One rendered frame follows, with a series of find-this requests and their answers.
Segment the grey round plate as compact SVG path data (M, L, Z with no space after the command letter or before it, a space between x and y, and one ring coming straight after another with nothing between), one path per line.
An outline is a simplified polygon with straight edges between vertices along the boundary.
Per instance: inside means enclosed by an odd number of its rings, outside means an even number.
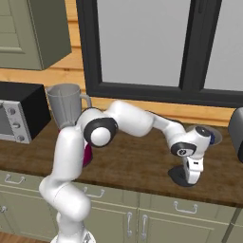
M210 135L210 137L204 138L202 135L197 133L197 131L201 132L202 130L206 130L206 134ZM185 131L186 140L195 144L196 146L218 145L222 142L223 139L221 133L217 129L205 124L190 125L185 129Z

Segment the olive green cupboard door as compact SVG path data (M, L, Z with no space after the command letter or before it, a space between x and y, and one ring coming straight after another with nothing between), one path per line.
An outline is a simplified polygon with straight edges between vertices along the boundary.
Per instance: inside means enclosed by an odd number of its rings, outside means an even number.
M0 205L16 234L50 242L57 234L50 206L39 196L0 192Z
M131 212L132 235L127 237L127 213ZM84 225L96 243L137 243L137 209L116 204L91 202L91 211Z
M228 225L195 223L139 209L138 243L222 243ZM146 239L141 240L142 216L148 215Z

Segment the black and silver microwave oven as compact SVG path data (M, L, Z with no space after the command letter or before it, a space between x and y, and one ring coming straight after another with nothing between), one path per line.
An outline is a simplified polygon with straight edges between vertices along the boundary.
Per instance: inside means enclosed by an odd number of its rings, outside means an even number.
M0 82L0 140L30 144L50 121L42 84Z

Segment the blender with magenta base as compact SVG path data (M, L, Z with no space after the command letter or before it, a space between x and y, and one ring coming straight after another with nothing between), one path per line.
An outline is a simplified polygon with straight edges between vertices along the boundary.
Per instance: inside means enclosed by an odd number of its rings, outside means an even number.
M59 170L79 170L91 160L91 148L76 123L82 114L82 99L91 106L88 95L77 84L56 84L47 88L53 118L59 128L53 167Z

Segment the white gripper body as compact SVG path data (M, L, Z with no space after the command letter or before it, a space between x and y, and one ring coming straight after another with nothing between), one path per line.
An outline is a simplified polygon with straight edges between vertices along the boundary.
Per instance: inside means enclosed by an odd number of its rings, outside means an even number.
M200 178L201 172L200 171L192 171L188 170L186 172L186 179L189 184L197 184Z

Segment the olive green drawer front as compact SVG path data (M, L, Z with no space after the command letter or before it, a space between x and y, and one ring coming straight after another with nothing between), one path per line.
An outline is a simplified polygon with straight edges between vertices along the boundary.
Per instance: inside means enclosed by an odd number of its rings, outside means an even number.
M188 215L177 212L173 205L174 201L178 201L184 207L197 204L197 213ZM191 220L195 223L216 223L219 225L228 225L235 212L234 207L145 193L140 193L140 208L162 215L174 216L178 220Z
M5 177L7 174L10 174L11 179L15 180L15 181L18 181L21 176L25 177L26 180L23 183L21 183L20 185L8 184L5 182ZM0 188L1 189L23 190L24 192L38 193L39 185L43 179L44 179L43 177L37 177L37 176L33 176L33 175L19 174L19 173L0 170Z
M98 185L84 184L79 182L74 182L74 185L81 191L84 187L94 188L94 189L105 189L104 196L101 198L91 198L93 201L99 201L102 203L116 204L121 206L128 206L137 208L139 206L139 196L137 192L127 191L123 189L116 189Z

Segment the olive green wall cupboard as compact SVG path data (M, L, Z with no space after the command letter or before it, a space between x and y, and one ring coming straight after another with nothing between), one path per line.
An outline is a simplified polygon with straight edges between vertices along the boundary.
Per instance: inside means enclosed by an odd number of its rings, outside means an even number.
M65 0L0 0L0 68L44 70L70 52Z

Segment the dark grey appliance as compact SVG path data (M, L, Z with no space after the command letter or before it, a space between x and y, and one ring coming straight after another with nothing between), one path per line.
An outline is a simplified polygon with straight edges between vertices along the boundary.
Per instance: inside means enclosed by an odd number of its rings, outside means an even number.
M243 107L236 108L233 112L228 132L238 159L243 163Z

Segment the dark framed window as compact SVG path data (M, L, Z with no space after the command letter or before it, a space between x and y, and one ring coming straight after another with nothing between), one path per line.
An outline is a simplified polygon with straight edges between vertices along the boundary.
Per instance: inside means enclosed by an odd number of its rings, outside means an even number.
M243 0L76 0L88 95L243 106Z

